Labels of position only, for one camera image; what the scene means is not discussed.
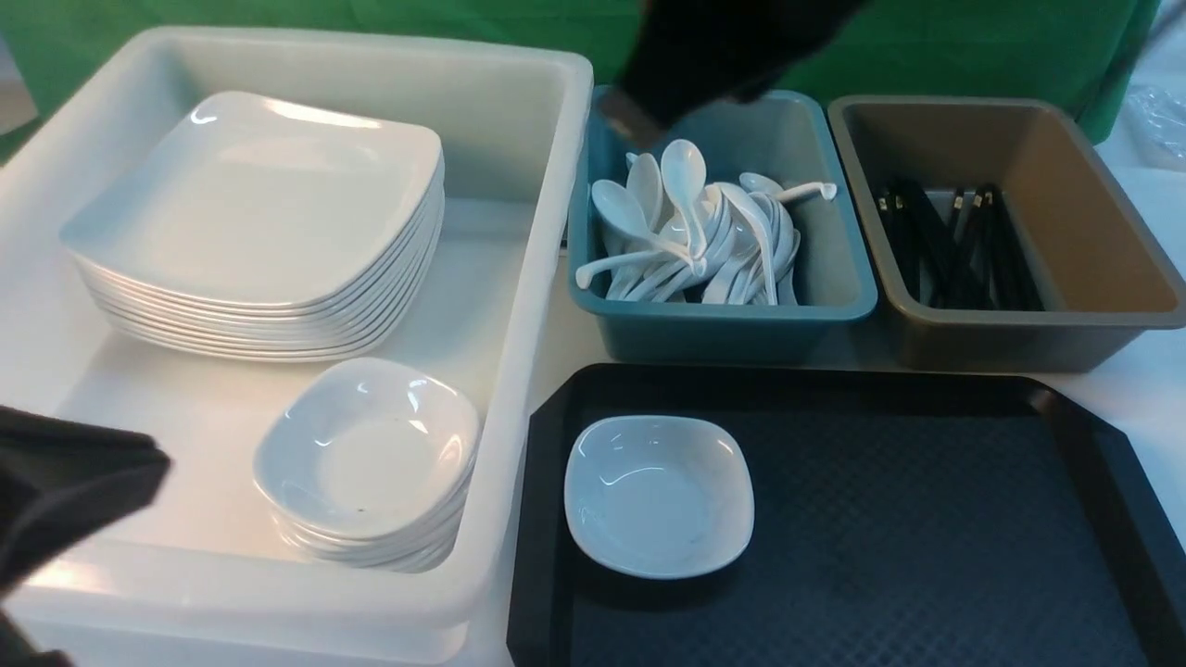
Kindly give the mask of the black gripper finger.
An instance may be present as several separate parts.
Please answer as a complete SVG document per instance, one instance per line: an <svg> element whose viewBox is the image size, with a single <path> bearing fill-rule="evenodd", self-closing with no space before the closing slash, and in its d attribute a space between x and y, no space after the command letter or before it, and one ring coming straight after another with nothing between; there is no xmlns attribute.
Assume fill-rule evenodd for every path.
<svg viewBox="0 0 1186 667"><path fill-rule="evenodd" d="M56 557L144 510L170 457L153 436L1 409L1 598Z"/></svg>

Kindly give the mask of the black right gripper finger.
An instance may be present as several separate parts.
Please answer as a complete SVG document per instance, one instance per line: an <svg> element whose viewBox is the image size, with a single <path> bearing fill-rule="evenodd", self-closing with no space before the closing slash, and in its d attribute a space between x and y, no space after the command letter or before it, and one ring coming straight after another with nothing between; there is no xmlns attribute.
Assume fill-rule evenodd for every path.
<svg viewBox="0 0 1186 667"><path fill-rule="evenodd" d="M752 103L839 38L865 1L644 1L635 49L599 114L652 148L690 113Z"/></svg>

